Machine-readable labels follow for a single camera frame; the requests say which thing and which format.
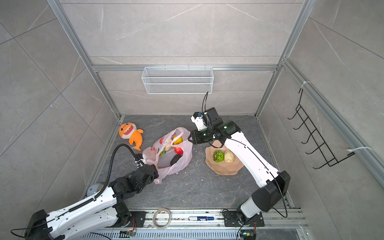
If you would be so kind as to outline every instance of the stone floor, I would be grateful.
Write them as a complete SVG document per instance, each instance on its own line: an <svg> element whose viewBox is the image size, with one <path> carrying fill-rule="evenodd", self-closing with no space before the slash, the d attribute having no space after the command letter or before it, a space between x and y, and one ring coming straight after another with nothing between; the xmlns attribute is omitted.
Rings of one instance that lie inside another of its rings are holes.
<svg viewBox="0 0 384 240"><path fill-rule="evenodd" d="M254 148L270 162L262 133L254 116L222 116L223 121L234 121L244 132ZM195 129L190 116L149 116L127 115L123 122L133 122L144 133L141 149L151 147L155 141L177 127L188 130ZM117 135L112 149L128 140ZM129 208L236 208L246 201L258 188L255 180L243 167L236 175L218 175L205 163L205 148L208 144L194 145L192 160L178 174L168 175L162 184L150 184L135 197L126 200ZM99 182L104 182L109 166L110 156L99 176ZM136 164L128 149L121 147L113 162L111 181L117 177L136 170ZM275 205L284 208L282 202Z"/></svg>

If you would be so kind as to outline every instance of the black wire hook rack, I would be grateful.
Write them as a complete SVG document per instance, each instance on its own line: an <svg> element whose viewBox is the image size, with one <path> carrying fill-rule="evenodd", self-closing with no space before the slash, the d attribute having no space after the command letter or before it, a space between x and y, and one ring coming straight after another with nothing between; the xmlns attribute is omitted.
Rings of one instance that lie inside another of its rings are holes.
<svg viewBox="0 0 384 240"><path fill-rule="evenodd" d="M313 168L314 168L314 169L320 169L320 168L324 167L324 166L327 165L327 164L328 164L328 166L332 167L333 165L338 164L338 163L344 161L345 159L347 159L347 158L353 156L355 153L354 153L354 152L351 152L351 153L349 153L345 158L343 158L342 160L337 160L337 159L336 159L336 157L334 156L332 150L329 148L328 144L325 142L323 136L321 135L321 133L319 132L319 130L317 129L317 127L313 124L311 118L308 116L308 114L306 113L306 111L304 110L304 108L303 108L303 107L301 106L301 104L300 104L300 102L301 102L301 97L302 97L302 95L303 95L303 89L302 89L302 88L300 88L300 90L299 90L299 94L300 94L300 99L299 99L299 104L298 104L297 107L295 108L296 113L293 115L293 117L288 118L288 119L289 119L289 120L292 120L296 115L298 115L298 116L300 117L301 121L302 121L302 124L301 124L298 128L293 128L293 129L294 129L294 130L298 130L299 128L301 128L301 127L304 125L304 126L307 128L308 132L310 133L309 136L308 136L307 141L306 141L306 142L301 142L302 144L307 144L308 141L309 141L309 139L310 139L311 137L313 138L314 142L316 143L317 148L316 148L315 150L313 150L312 152L305 152L305 153L309 155L309 154L312 154L312 153L314 153L316 150L319 149L320 152L321 152L321 154L322 154L322 156L324 157L325 163L324 163L323 165L321 165L320 167L313 167ZM305 116L304 116L304 115L302 116L302 115L299 113L299 110L303 110L303 112L305 113ZM313 125L313 127L314 127L314 130L313 130L313 131L311 131L311 130L309 129L309 127L308 127L308 125L307 125L307 123L306 123L306 122L308 122L308 121L310 121L310 122L312 123L312 125ZM323 143L321 143L320 145L319 145L318 141L316 141L315 137L313 136L313 134L316 133L316 132L317 132L317 134L321 137L321 140L322 140L322 142L323 142ZM327 158L326 158L325 155L324 155L324 150L321 149L321 146L325 146L325 147L328 148L329 152L330 152L331 155L332 155L332 159L331 159L331 160L329 160L329 161L327 160Z"/></svg>

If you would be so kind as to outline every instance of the white wire basket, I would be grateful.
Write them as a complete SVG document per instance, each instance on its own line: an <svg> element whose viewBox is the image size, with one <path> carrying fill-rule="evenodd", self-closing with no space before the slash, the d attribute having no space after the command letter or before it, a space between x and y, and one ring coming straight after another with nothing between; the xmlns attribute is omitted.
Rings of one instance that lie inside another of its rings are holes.
<svg viewBox="0 0 384 240"><path fill-rule="evenodd" d="M141 77L148 94L212 93L212 67L146 67Z"/></svg>

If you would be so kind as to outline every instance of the plush toy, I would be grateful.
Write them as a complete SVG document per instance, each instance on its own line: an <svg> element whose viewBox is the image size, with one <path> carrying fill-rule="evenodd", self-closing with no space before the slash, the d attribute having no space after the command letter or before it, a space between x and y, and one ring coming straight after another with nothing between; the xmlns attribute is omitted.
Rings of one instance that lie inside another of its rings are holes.
<svg viewBox="0 0 384 240"><path fill-rule="evenodd" d="M121 125L119 130L120 137L129 139L129 144L131 145L133 145L133 142L135 142L136 146L133 148L139 151L141 151L140 146L143 144L143 137L141 135L143 132L143 130L137 129L136 125L131 122L124 123Z"/></svg>

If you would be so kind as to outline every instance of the marker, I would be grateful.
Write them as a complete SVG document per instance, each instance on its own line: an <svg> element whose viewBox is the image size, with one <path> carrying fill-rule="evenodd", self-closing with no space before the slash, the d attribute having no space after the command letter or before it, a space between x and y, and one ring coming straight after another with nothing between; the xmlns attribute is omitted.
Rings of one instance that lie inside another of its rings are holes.
<svg viewBox="0 0 384 240"><path fill-rule="evenodd" d="M213 221L215 220L214 217L189 217L190 221Z"/></svg>

